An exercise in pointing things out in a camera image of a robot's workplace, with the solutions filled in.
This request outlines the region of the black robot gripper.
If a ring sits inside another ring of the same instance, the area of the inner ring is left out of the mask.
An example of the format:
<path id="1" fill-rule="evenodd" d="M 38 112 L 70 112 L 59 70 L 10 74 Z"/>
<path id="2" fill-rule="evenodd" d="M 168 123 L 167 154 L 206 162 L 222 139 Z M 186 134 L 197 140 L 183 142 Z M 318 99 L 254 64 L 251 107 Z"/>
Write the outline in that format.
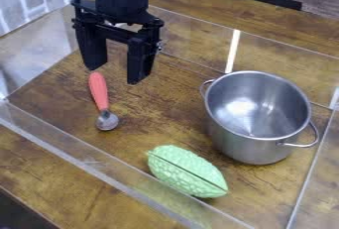
<path id="1" fill-rule="evenodd" d="M 99 34 L 99 27 L 111 29 L 120 23 L 140 25 L 138 33 L 159 42 L 163 21 L 148 13 L 148 0 L 72 0 L 72 5 L 76 9 L 74 27 L 88 70 L 96 70 L 107 63 L 106 38 Z M 142 38 L 128 41 L 128 84 L 136 84 L 151 74 L 156 53 L 156 44 L 147 43 Z"/>

